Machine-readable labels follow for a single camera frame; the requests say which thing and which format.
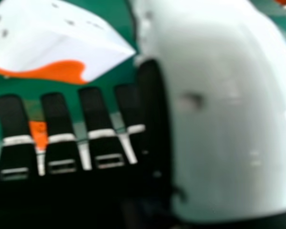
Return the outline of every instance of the green background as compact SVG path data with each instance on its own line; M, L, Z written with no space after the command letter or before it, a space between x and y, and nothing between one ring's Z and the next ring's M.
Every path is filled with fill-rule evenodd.
M68 0L68 2L98 14L107 20L132 46L135 46L132 38L131 16L125 0ZM273 0L252 0L252 2L262 12L267 14L286 36L286 10L282 9ZM133 59L129 59L88 85L98 86L103 90L110 112L115 113L118 109L113 95L113 88L117 84L133 82L134 74L135 68L133 67ZM43 80L4 79L0 76L0 95L20 95L24 100L31 120L43 120L39 101L42 94L49 92L63 93L67 100L74 124L81 124L79 129L81 129L81 132L84 135L82 112L77 95L77 90L81 87L82 86Z

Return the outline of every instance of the green surface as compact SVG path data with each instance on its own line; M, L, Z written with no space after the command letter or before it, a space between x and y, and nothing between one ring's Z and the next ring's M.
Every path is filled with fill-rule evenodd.
M69 0L68 2L101 16L134 46L131 16L124 0ZM117 111L116 100L113 95L114 86L121 83L133 82L133 79L133 60L129 59L87 86L100 87L110 112L114 113ZM43 120L39 101L42 94L61 92L66 97L73 121L75 123L82 122L82 112L77 95L79 88L82 88L82 86L43 80L4 79L0 76L0 95L18 94L21 96L31 120Z

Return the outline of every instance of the rectangular slot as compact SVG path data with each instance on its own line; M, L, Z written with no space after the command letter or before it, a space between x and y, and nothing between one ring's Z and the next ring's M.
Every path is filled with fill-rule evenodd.
M76 163L73 159L49 162L50 174L74 173L76 170Z
M123 156L121 154L97 156L95 160L97 168L99 169L121 167L125 165Z
M28 168L12 168L4 169L1 171L1 180L11 181L11 180L26 180L29 177Z

